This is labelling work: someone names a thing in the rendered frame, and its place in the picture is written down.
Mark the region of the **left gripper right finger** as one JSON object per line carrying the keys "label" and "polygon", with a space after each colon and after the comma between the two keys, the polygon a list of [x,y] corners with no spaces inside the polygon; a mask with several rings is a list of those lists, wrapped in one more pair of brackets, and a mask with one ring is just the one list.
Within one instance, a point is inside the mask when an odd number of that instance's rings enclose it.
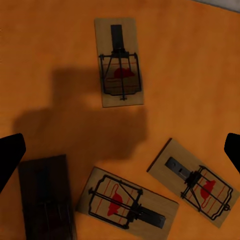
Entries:
{"label": "left gripper right finger", "polygon": [[224,151],[235,165],[240,173],[240,135],[235,133],[229,133],[225,145]]}

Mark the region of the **mousetrap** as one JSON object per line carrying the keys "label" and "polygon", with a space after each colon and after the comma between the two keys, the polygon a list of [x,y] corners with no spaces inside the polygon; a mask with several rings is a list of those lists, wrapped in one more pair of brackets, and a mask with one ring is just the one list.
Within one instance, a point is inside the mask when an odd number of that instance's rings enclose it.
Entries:
{"label": "mousetrap", "polygon": [[144,240],[167,240],[180,204],[94,167],[75,211]]}
{"label": "mousetrap", "polygon": [[95,18],[102,107],[145,104],[135,17]]}
{"label": "mousetrap", "polygon": [[26,240],[78,240],[65,154],[17,165]]}
{"label": "mousetrap", "polygon": [[240,197],[240,191],[173,138],[147,172],[219,229]]}

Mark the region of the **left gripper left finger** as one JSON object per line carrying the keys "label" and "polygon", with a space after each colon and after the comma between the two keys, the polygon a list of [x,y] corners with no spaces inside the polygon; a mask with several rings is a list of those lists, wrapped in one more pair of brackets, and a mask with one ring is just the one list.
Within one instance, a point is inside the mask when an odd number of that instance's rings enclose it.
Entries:
{"label": "left gripper left finger", "polygon": [[0,193],[26,152],[21,133],[0,138]]}

